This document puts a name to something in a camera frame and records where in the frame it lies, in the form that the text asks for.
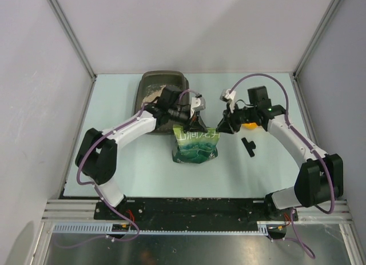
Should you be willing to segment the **green litter bag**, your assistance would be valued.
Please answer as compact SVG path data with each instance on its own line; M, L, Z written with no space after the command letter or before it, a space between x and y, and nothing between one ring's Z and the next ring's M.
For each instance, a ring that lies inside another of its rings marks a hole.
M172 159L176 163L201 164L218 156L220 133L215 128L208 132L184 132L181 125L173 126L175 143Z

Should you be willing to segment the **yellow plastic scoop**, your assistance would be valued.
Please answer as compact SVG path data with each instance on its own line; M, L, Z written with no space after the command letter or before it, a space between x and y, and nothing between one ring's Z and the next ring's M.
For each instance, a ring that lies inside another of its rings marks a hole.
M254 130L258 128L258 125L256 123L244 123L242 126L248 130Z

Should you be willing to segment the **black bag clip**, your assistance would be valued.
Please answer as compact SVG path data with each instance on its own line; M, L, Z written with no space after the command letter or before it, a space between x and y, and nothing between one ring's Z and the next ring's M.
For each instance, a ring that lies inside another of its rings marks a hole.
M242 143L244 144L249 156L252 158L255 156L254 150L256 149L256 144L254 141L248 141L246 137L241 138Z

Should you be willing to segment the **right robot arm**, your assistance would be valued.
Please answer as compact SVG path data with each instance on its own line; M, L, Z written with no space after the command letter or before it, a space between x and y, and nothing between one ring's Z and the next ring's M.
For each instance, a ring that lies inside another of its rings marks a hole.
M216 131L235 134L243 124L255 123L275 137L299 167L294 186L265 196L265 216L277 220L285 209L318 207L326 201L330 201L329 210L333 211L335 200L344 193L342 158L338 154L328 154L303 136L289 121L286 109L272 104L266 87L249 89L250 105L242 108L238 107L235 95L232 89L222 92L220 99L226 103L226 109Z

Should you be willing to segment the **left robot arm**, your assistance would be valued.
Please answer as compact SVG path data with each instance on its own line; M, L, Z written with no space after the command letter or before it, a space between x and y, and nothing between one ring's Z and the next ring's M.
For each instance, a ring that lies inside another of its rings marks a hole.
M184 132L207 133L200 117L200 112L205 109L204 97L196 93L189 103L181 104L181 99L189 92L166 86L160 96L143 103L134 116L120 125L103 131L92 128L85 133L75 159L77 183L83 185L81 175L86 175L89 178L87 183L108 204L106 212L112 218L120 219L126 214L123 202L126 196L114 178L119 149L169 121L181 125Z

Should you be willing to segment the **beige litter pile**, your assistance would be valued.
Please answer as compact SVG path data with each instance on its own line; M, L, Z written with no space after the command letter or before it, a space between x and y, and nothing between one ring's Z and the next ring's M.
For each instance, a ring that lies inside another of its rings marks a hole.
M149 103L154 101L157 97L161 96L161 93L166 85L150 85L146 89L146 95L144 96L142 102Z

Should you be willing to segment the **dark grey litter box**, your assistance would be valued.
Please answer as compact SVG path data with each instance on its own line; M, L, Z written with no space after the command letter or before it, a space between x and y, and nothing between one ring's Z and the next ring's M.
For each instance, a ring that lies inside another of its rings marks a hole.
M138 85L134 105L135 114L141 109L143 105L147 104L146 102L143 103L142 100L146 95L146 89L150 85L174 86L176 88L179 88L181 92L189 88L188 80L185 78L184 74L179 71L167 71L167 70L148 71L142 75ZM158 98L159 97L157 97L154 101L149 103L156 104ZM182 97L182 99L176 103L173 109L176 109L178 106L184 107L185 111L190 110L189 94L185 94ZM168 122L156 128L155 130L149 132L148 135L171 135L173 134L173 125L180 125L180 124L178 122L169 119Z

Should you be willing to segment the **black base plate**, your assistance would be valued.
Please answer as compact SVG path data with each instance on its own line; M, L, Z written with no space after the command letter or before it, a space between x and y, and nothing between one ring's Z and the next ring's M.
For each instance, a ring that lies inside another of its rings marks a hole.
M254 231L257 222L284 223L298 216L290 208L274 210L263 198L127 198L112 211L98 202L95 220L133 216L145 231Z

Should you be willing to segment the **aluminium frame rail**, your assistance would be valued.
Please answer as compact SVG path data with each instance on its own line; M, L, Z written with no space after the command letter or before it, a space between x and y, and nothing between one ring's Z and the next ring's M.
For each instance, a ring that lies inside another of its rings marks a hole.
M271 211L259 199L230 198L132 198L117 208L123 214L131 212L137 221L153 216L179 215L197 217L199 215L233 216L249 222L279 221L290 213L287 208ZM42 215L44 221L117 221L116 215L107 205L96 199L48 200ZM295 218L301 222L343 223L352 221L352 215L344 200L337 201L330 215L315 207L297 208Z

